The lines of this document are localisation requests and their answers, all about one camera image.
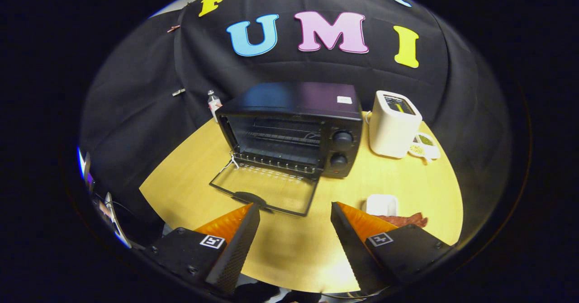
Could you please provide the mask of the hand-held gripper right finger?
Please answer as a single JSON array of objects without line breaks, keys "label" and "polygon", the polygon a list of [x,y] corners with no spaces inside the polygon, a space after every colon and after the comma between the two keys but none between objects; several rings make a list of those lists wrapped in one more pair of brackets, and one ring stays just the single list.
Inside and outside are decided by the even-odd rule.
[{"label": "hand-held gripper right finger", "polygon": [[331,223],[361,291],[374,294],[421,278],[453,253],[453,246],[428,233],[422,213],[372,216],[332,202]]}]

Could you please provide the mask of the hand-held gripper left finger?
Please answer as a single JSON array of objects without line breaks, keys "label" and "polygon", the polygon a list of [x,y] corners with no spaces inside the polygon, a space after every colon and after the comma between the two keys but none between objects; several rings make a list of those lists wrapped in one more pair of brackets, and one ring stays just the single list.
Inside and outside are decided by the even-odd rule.
[{"label": "hand-held gripper left finger", "polygon": [[147,247],[147,257],[192,286],[231,295],[260,222],[246,204],[195,230],[178,227]]}]

